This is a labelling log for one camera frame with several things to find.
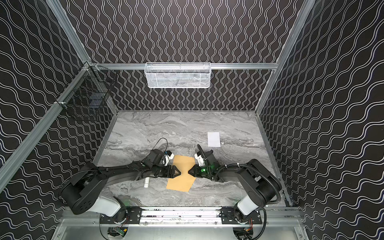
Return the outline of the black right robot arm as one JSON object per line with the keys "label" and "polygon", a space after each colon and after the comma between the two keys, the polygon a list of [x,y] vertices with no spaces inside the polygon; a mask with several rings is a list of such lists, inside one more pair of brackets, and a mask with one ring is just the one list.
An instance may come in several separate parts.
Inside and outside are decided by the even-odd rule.
{"label": "black right robot arm", "polygon": [[256,159],[247,163],[219,164],[214,152],[201,151],[195,154],[198,161],[188,174],[195,178],[205,178],[213,182],[239,182],[246,196],[234,206],[234,220],[244,223],[250,215],[267,205],[281,202],[282,185],[280,181]]}

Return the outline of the aluminium frame corner post right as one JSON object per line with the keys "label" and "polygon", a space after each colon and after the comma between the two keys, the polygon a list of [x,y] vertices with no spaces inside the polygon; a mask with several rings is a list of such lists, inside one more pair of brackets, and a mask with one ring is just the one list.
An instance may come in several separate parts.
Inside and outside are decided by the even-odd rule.
{"label": "aluminium frame corner post right", "polygon": [[264,89],[264,91],[260,97],[259,103],[255,109],[255,111],[256,111],[255,113],[257,116],[259,116],[260,113],[262,112],[263,107],[265,106],[267,99],[268,99],[269,95],[271,94],[275,83],[278,80],[278,76],[281,73],[281,71],[283,70],[285,63],[287,62],[287,60],[289,58],[290,52],[293,49],[293,47],[294,47],[294,45],[295,45],[295,43],[299,37],[299,34],[304,27],[306,19],[309,16],[309,14],[311,13],[315,3],[316,3],[315,0],[306,0],[303,2],[303,5],[297,14],[297,17],[296,17],[296,20],[293,24],[293,27],[292,27],[292,29],[291,29],[288,37],[287,37],[287,40],[283,46],[283,49],[281,51],[279,58],[278,58],[277,68],[275,70],[273,70],[273,72],[271,73],[271,76],[270,76],[269,80],[267,81],[266,87],[265,87],[265,89]]}

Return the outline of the brown paper envelope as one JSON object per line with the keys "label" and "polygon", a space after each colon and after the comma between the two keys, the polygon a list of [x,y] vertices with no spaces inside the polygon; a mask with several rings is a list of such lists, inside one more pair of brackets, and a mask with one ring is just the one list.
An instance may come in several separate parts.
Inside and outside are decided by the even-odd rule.
{"label": "brown paper envelope", "polygon": [[188,171],[196,164],[192,157],[176,155],[173,159],[173,165],[177,167],[181,173],[179,176],[168,179],[167,189],[179,192],[188,192],[195,182],[195,177],[190,175]]}

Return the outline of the aluminium back crossbar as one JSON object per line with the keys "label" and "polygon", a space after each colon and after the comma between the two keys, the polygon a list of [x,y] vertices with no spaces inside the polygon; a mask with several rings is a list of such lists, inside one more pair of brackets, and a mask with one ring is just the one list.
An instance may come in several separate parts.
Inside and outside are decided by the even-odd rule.
{"label": "aluminium back crossbar", "polygon": [[277,63],[145,63],[145,64],[92,64],[110,70],[191,69],[191,70],[276,70]]}

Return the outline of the white paper letter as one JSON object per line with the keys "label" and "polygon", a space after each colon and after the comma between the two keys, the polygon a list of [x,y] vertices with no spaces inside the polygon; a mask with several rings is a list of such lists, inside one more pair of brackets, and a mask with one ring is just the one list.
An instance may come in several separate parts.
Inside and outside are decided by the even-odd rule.
{"label": "white paper letter", "polygon": [[219,132],[208,132],[207,133],[208,138],[208,146],[213,148],[220,148],[221,147],[221,139],[220,139],[220,133]]}

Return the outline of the aluminium left side rail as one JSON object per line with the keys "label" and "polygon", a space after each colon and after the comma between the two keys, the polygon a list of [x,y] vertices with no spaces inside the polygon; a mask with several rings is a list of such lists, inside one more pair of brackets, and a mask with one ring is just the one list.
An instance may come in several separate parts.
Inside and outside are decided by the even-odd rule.
{"label": "aluminium left side rail", "polygon": [[78,85],[84,81],[84,76],[88,73],[89,68],[90,64],[88,62],[84,63],[78,74],[73,78],[72,82],[66,87],[45,115],[39,120],[36,126],[3,164],[1,167],[1,191],[8,185],[32,150],[61,113],[63,110],[62,105],[64,105],[68,99],[73,96],[74,92],[78,88]]}

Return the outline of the aluminium frame corner post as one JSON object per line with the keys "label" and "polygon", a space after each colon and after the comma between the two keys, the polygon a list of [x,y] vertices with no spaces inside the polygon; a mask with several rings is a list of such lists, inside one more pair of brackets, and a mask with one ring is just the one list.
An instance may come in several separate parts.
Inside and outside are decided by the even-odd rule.
{"label": "aluminium frame corner post", "polygon": [[63,8],[60,1],[47,0],[46,1],[51,11],[55,15],[59,25],[64,30],[69,42],[73,46],[77,56],[83,63],[90,63],[91,58],[88,55],[84,45],[82,44],[75,28],[73,27],[65,9]]}
{"label": "aluminium frame corner post", "polygon": [[278,76],[281,73],[281,71],[283,70],[285,63],[287,62],[287,60],[289,58],[290,52],[293,49],[293,47],[294,47],[294,45],[295,45],[295,43],[299,37],[299,34],[304,27],[306,19],[309,16],[309,14],[311,13],[315,3],[316,3],[315,0],[306,0],[303,2],[303,5],[297,14],[297,17],[296,17],[296,20],[293,24],[293,27],[292,27],[292,29],[291,29],[288,37],[287,37],[287,40],[283,46],[283,49],[281,51],[279,58],[278,58],[277,68],[275,70],[273,70],[273,72],[271,73],[271,76],[270,76],[269,80],[267,81],[266,87],[265,87],[265,89],[264,89],[264,91],[260,97],[259,103],[255,109],[255,111],[256,111],[255,113],[257,116],[259,116],[260,113],[262,112],[263,107],[265,106],[267,99],[268,99],[269,95],[271,94],[275,83],[278,80]]}

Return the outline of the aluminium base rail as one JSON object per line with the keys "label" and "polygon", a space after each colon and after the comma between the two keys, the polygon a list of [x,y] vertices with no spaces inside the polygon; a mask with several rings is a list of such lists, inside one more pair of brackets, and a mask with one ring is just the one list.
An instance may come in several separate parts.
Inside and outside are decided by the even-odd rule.
{"label": "aluminium base rail", "polygon": [[[266,208],[267,227],[299,227],[301,212],[294,207]],[[261,227],[263,212],[251,213],[249,220],[236,220],[229,207],[130,207],[127,227]],[[84,213],[74,215],[66,209],[60,220],[61,227],[115,227],[119,224],[104,215]]]}

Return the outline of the white glue stick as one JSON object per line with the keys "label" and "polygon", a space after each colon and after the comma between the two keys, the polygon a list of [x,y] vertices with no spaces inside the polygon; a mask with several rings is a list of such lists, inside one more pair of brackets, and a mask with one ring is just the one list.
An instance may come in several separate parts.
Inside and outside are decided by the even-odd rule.
{"label": "white glue stick", "polygon": [[150,183],[150,178],[145,178],[144,188],[148,188],[149,187],[149,183]]}

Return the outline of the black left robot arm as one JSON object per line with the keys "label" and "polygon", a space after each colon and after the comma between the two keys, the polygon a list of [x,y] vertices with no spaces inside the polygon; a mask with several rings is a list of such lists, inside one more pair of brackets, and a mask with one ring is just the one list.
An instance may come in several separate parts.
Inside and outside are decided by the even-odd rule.
{"label": "black left robot arm", "polygon": [[116,224],[123,223],[128,217],[126,205],[117,197],[101,196],[102,190],[110,185],[146,178],[174,179],[181,171],[169,164],[171,158],[172,155],[154,149],[143,160],[127,165],[97,167],[87,163],[62,183],[58,196],[75,215],[93,212],[111,218]]}

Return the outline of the aluminium frame corner post left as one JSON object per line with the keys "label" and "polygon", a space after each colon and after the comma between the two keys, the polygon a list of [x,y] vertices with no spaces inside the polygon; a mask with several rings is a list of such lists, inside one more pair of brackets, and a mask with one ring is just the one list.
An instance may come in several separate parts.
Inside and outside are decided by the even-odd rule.
{"label": "aluminium frame corner post left", "polygon": [[84,45],[82,44],[75,28],[73,27],[65,9],[63,8],[60,1],[47,0],[46,1],[51,11],[55,15],[59,25],[64,30],[69,42],[73,46],[77,56],[83,63],[90,63],[91,58],[88,55]]}

